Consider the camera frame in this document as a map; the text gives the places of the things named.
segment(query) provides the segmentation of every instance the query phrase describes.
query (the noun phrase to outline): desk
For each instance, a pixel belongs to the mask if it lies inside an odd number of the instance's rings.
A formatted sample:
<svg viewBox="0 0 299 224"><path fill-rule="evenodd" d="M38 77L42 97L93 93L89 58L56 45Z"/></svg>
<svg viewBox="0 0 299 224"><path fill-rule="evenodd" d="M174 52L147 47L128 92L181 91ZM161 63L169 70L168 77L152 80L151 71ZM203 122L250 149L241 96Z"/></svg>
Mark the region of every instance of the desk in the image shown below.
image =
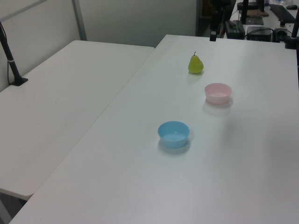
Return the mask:
<svg viewBox="0 0 299 224"><path fill-rule="evenodd" d="M235 3L235 7L233 10L233 13L237 10L237 3L239 2L243 2L242 0L237 0ZM270 0L270 4L280 4L284 7L287 7L289 5L299 5L299 1L298 0L287 0L287 1L283 1L283 2L278 2L276 0ZM265 6L264 10L269 14L268 17L263 17L263 25L243 25L244 26L244 30L245 30L245 34L247 34L247 28L248 26L255 26L255 27L270 27L271 29L275 29L278 28L280 25L280 21L278 21L278 17L270 10L270 6ZM288 12L294 16L294 18L296 18L296 14L297 14L297 10L288 10ZM238 20L238 13L239 11L237 11L236 13L234 13L230 20ZM293 31L293 27L294 24L293 23L286 23L285 24L285 28L287 28L290 32Z"/></svg>
<svg viewBox="0 0 299 224"><path fill-rule="evenodd" d="M226 105L205 101L213 82ZM296 223L298 114L295 50L167 35L11 224ZM179 150L159 142L169 120L191 130Z"/></svg>
<svg viewBox="0 0 299 224"><path fill-rule="evenodd" d="M41 186L153 48L74 41L0 93L0 192Z"/></svg>

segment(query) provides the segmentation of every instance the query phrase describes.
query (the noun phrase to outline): table surface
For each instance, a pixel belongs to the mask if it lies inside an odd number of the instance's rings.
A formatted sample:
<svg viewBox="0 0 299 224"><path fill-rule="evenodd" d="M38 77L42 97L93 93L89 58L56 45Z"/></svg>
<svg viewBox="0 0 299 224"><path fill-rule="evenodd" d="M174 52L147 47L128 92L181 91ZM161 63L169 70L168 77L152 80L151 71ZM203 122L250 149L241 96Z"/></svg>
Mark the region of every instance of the table surface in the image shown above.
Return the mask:
<svg viewBox="0 0 299 224"><path fill-rule="evenodd" d="M0 93L0 192L28 200L153 48L74 41Z"/></svg>
<svg viewBox="0 0 299 224"><path fill-rule="evenodd" d="M205 101L217 82L229 103ZM167 35L11 224L297 223L298 114L295 50ZM159 142L169 120L186 146Z"/></svg>
<svg viewBox="0 0 299 224"><path fill-rule="evenodd" d="M236 1L235 7L233 9L233 14L232 14L232 16L230 18L231 21L238 20L238 19L241 20L241 14L240 14L240 17L238 18L238 13L239 13L239 11L237 11L237 3L238 2L243 2L243 1L242 0L237 0ZM289 5L299 5L299 0L284 0L284 1L281 1L281 2L278 2L276 0L269 0L269 3L270 4L276 4L276 5L282 5L284 7L287 7ZM280 21L278 21L278 17L270 10L270 6L265 6L264 10L269 14L269 16L263 17L264 25L243 25L244 29L245 29L245 33L247 33L247 28L249 26L254 26L254 27L269 27L271 29L280 28L280 26L279 26L280 25ZM297 10L288 10L288 12L292 16L294 16L294 18L296 18ZM285 28L287 30L289 30L290 32L293 31L293 26L294 26L293 23L286 23L285 24Z"/></svg>

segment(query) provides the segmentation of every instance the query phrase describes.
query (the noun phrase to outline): floor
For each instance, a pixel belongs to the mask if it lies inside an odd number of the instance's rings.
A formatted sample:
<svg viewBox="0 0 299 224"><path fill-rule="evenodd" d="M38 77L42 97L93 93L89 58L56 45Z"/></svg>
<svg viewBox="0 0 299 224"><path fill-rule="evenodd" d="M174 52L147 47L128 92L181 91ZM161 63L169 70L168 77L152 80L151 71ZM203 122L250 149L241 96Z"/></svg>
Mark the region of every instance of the floor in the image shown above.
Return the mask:
<svg viewBox="0 0 299 224"><path fill-rule="evenodd" d="M210 37L210 24L210 18L199 19L198 36ZM8 224L25 203L24 200L0 193L0 224Z"/></svg>

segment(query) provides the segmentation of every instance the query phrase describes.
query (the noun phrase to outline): green pear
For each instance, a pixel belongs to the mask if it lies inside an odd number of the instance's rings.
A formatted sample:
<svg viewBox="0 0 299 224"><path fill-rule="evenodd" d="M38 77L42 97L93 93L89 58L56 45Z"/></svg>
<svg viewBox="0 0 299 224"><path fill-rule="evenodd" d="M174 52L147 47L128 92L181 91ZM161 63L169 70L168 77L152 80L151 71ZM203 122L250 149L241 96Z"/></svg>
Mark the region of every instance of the green pear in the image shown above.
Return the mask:
<svg viewBox="0 0 299 224"><path fill-rule="evenodd" d="M190 59L190 63L188 66L189 72L194 73L194 74L198 74L201 73L204 69L204 64L202 63L202 61L195 55L191 57Z"/></svg>

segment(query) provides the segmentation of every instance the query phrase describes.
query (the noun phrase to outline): wall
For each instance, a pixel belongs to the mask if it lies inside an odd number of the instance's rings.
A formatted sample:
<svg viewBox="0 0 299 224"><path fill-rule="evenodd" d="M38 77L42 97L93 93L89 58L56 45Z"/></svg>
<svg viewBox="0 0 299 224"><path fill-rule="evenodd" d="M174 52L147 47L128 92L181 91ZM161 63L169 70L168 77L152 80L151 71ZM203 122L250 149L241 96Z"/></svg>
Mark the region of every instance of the wall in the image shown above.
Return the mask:
<svg viewBox="0 0 299 224"><path fill-rule="evenodd" d="M47 0L2 25L21 76L71 41L79 40L71 0ZM7 86L7 59L0 47L0 91Z"/></svg>
<svg viewBox="0 0 299 224"><path fill-rule="evenodd" d="M89 41L156 47L166 34L196 32L198 0L80 0Z"/></svg>

